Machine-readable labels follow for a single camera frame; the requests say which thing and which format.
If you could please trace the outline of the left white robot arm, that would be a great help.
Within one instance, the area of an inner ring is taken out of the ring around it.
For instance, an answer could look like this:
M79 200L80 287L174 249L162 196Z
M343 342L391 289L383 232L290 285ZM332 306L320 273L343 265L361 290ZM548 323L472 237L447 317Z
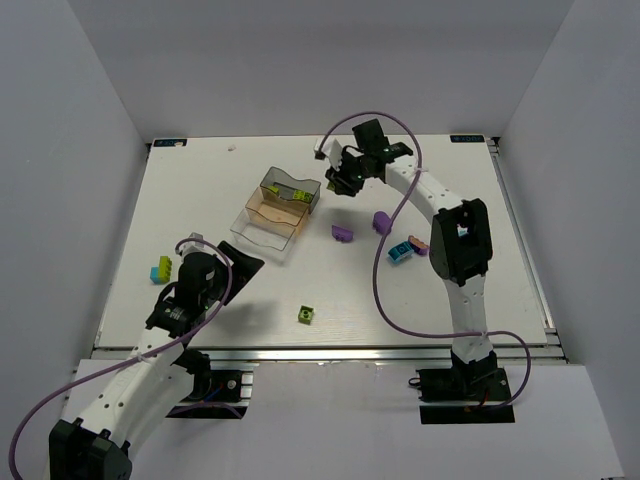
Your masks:
M181 402L206 405L214 391L209 356L189 344L265 263L199 236L180 241L176 252L177 278L160 291L128 358L75 419L52 428L50 478L130 478L135 453L164 418Z

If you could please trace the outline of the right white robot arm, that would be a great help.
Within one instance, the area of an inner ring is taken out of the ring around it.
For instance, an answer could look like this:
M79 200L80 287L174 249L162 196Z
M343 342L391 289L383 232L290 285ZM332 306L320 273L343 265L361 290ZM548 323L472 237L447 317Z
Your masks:
M436 180L426 168L419 144L392 143L379 122L382 113L353 127L356 148L324 135L314 155L327 159L332 191L354 197L368 179L378 179L402 194L428 221L429 260L444 282L451 312L451 356L454 368L473 380L497 368L487 330L484 287L493 257L488 210L480 199L466 200Z

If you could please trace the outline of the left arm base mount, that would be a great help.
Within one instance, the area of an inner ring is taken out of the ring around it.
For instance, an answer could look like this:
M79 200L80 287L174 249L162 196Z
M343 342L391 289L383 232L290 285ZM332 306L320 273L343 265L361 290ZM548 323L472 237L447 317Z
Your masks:
M244 418L251 396L253 372L218 366L197 350L186 350L175 362L189 375L191 390L167 414L171 419Z

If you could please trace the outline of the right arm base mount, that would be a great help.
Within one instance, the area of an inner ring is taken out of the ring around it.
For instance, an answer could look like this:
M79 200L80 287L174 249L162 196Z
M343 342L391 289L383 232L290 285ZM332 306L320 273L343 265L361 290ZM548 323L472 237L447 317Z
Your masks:
M417 370L408 386L418 392L422 425L513 424L514 409L499 404L511 398L506 372L481 379L465 393L452 368Z

